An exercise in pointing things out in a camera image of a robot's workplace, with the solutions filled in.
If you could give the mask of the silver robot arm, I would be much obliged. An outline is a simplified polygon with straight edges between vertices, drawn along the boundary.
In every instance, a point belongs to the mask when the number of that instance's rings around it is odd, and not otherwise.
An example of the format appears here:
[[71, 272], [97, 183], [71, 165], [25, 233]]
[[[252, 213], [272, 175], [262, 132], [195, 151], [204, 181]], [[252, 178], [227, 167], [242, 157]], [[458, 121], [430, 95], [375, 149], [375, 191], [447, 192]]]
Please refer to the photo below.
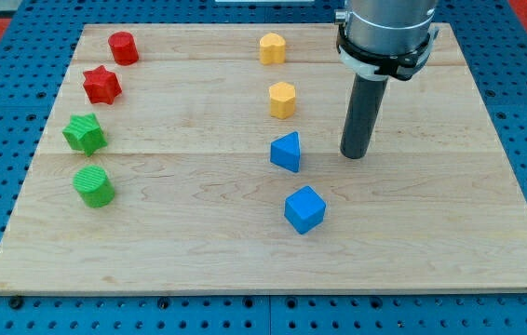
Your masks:
[[408, 81], [428, 61], [437, 0], [345, 0], [334, 13], [341, 62], [370, 81]]

